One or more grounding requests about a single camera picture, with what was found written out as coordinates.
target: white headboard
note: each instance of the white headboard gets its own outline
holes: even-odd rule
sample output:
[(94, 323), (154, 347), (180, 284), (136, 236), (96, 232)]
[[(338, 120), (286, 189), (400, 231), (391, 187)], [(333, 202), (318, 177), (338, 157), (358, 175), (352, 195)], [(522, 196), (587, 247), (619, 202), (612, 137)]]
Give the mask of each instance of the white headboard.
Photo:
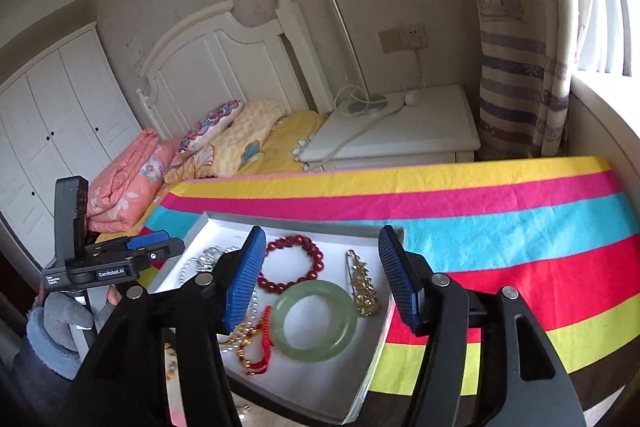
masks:
[(277, 0), (277, 18), (254, 28), (241, 25), (231, 15), (233, 7), (233, 1), (224, 1), (181, 20), (142, 66), (150, 92), (138, 89), (138, 97), (162, 138), (184, 135), (208, 111), (233, 98), (280, 100), (289, 112), (333, 110), (298, 4)]

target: striped tablecloth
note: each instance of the striped tablecloth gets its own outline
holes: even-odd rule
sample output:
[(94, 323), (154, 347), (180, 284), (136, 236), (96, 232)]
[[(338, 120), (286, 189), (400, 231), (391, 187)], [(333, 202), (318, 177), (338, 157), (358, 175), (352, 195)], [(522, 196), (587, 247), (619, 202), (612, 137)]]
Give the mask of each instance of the striped tablecloth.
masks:
[[(640, 366), (640, 239), (620, 182), (594, 157), (200, 180), (174, 187), (145, 223), (184, 237), (205, 211), (406, 230), (405, 248), (469, 289), (523, 294), (587, 409)], [(476, 392), (470, 330), (460, 421)], [(399, 315), (358, 419), (397, 425), (424, 351)]]

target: magenta stripe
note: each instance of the magenta stripe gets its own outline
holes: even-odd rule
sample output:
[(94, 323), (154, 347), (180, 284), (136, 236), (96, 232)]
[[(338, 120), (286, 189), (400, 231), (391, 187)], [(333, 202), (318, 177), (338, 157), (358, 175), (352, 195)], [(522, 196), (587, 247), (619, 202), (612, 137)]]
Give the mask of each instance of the magenta stripe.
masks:
[(496, 187), (458, 188), (405, 194), (334, 198), (218, 199), (185, 198), (169, 193), (162, 206), (182, 212), (226, 212), (247, 216), (334, 221), (480, 216), (572, 203), (622, 190), (613, 171)]

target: floral pillow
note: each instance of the floral pillow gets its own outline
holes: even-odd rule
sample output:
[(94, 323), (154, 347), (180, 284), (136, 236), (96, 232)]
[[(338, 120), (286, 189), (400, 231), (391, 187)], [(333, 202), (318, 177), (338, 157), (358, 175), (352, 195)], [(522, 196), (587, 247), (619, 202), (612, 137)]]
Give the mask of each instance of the floral pillow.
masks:
[(182, 158), (188, 158), (203, 149), (207, 143), (231, 125), (243, 107), (242, 102), (230, 100), (210, 111), (182, 138), (177, 154)]

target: striped curtain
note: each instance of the striped curtain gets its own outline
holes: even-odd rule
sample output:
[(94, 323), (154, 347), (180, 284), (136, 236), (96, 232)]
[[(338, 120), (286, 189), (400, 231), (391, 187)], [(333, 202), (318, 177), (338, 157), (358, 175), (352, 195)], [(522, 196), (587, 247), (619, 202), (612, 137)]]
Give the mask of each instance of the striped curtain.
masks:
[(575, 60), (577, 0), (477, 0), (482, 159), (558, 153)]

